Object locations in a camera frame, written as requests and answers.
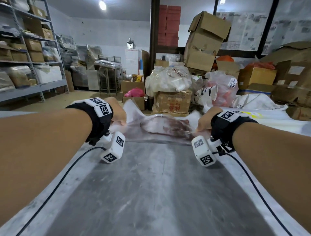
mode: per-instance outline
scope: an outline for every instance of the wrist strap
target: wrist strap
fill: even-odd
[[[89,117],[92,120],[92,131],[87,137],[85,142],[89,143],[92,146],[95,146],[95,144],[100,140],[100,138],[103,135],[106,135],[109,131],[111,119],[114,114],[112,107],[110,105],[109,107],[111,109],[111,113],[104,115],[102,117],[98,117],[98,114],[95,109],[96,107],[90,106],[85,102],[78,101],[78,103],[73,103],[67,106],[66,108],[79,109],[85,111],[89,115]]]
[[[235,130],[245,122],[258,123],[257,121],[249,118],[248,116],[238,116],[235,117],[234,120],[229,121],[228,118],[224,118],[224,114],[226,112],[217,113],[211,120],[212,132],[211,135],[214,140],[220,139],[221,142],[232,149],[232,137]]]

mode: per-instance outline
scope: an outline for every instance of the floor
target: floor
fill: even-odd
[[[102,93],[101,98],[108,97],[108,94]],[[115,97],[121,106],[122,103],[122,93],[111,94]],[[39,96],[29,98],[28,100],[19,100],[16,102],[11,102],[0,107],[1,110],[5,111],[32,111],[32,112],[45,112],[45,111],[55,111],[62,109],[70,105],[73,101],[82,100],[92,97],[100,97],[99,92],[90,91],[75,91],[70,93],[56,94],[56,93],[46,93],[44,94],[45,102],[40,100]],[[151,111],[143,111],[145,114],[151,114]]]

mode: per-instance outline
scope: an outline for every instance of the forearm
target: forearm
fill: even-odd
[[[265,189],[311,233],[311,137],[244,123],[232,141]]]
[[[92,130],[77,109],[0,119],[0,226],[31,202],[66,166]]]

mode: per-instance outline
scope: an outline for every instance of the storage room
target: storage room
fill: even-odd
[[[0,236],[310,236],[311,1],[0,0],[0,130]]]

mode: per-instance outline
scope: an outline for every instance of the hand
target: hand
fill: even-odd
[[[126,112],[120,106],[119,102],[115,97],[108,97],[104,99],[109,105],[112,107],[114,111],[114,116],[112,117],[112,121],[120,121],[122,125],[126,125]]]
[[[222,112],[223,110],[220,107],[213,106],[211,107],[207,113],[205,113],[200,119],[199,124],[197,126],[197,132],[202,131],[203,129],[212,129],[211,121],[214,115],[216,115],[219,112]]]

